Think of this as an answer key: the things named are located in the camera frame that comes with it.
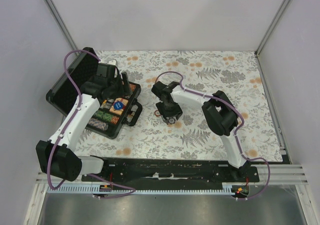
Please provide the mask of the red Texas Holdem card deck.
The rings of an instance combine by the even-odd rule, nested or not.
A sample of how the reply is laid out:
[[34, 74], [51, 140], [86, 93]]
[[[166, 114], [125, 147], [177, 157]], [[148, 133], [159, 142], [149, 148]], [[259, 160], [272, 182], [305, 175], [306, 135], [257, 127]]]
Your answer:
[[116, 98], [109, 111], [113, 114], [121, 116], [129, 101], [125, 98]]

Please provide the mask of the blue small blind button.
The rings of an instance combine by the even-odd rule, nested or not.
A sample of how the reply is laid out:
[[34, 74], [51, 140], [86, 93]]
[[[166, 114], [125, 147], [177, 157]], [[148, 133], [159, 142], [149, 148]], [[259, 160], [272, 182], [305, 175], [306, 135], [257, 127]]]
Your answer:
[[115, 101], [113, 104], [113, 109], [118, 111], [118, 110], [122, 110], [124, 107], [124, 104], [121, 101]]

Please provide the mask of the blue 10 poker chip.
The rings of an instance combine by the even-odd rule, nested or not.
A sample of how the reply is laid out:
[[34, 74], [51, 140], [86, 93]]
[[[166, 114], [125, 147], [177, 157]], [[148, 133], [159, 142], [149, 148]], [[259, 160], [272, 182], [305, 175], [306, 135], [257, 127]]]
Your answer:
[[170, 118], [170, 119], [168, 120], [168, 122], [169, 122], [170, 124], [174, 124], [174, 123], [175, 123], [175, 119], [174, 119], [174, 118]]

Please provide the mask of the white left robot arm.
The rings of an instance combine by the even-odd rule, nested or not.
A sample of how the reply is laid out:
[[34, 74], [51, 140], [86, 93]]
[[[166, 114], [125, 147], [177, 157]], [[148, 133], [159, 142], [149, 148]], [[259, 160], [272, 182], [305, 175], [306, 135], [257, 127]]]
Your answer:
[[138, 89], [128, 80], [126, 72], [107, 72], [93, 75], [78, 86], [70, 81], [77, 95], [73, 106], [58, 130], [47, 140], [36, 145], [41, 171], [47, 175], [52, 189], [51, 177], [64, 181], [74, 181], [79, 175], [93, 174], [103, 182], [110, 177], [110, 169], [104, 159], [98, 156], [77, 156], [78, 140], [86, 127], [115, 139], [124, 124], [133, 125], [127, 120], [128, 113], [135, 105]]

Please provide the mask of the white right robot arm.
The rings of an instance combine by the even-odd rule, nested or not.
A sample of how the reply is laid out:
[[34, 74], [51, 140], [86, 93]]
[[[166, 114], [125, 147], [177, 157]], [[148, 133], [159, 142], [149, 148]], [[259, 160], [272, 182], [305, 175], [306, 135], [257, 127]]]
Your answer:
[[235, 137], [239, 115], [224, 92], [219, 90], [212, 95], [207, 95], [189, 88], [181, 88], [175, 81], [169, 85], [158, 81], [151, 91], [159, 98], [159, 102], [156, 103], [156, 115], [161, 116], [168, 125], [176, 123], [182, 116], [181, 104], [201, 109], [208, 127], [220, 137], [224, 145], [227, 161], [231, 166], [230, 178], [240, 182], [247, 176], [246, 169], [251, 162], [242, 155]]

